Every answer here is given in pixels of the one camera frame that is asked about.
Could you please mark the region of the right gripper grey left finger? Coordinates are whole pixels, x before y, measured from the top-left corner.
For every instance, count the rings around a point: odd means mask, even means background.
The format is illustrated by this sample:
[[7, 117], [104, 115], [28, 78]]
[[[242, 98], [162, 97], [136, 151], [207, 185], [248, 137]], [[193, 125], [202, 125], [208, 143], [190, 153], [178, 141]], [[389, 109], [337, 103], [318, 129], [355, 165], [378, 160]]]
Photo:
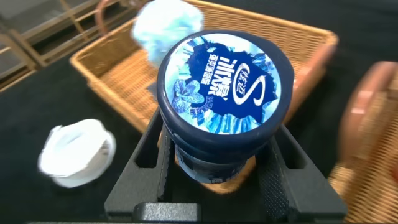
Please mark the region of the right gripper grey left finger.
[[170, 200], [174, 144], [156, 110], [119, 179], [104, 203], [109, 218], [131, 218], [142, 202]]

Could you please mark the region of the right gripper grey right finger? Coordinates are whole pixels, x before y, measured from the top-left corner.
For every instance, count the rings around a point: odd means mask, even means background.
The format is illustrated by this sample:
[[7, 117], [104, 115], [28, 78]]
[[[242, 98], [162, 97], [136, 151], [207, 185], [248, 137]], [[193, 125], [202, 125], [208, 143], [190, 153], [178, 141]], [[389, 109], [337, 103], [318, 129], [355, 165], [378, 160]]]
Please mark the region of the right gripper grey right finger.
[[269, 222], [341, 222], [345, 203], [285, 126], [256, 156]]

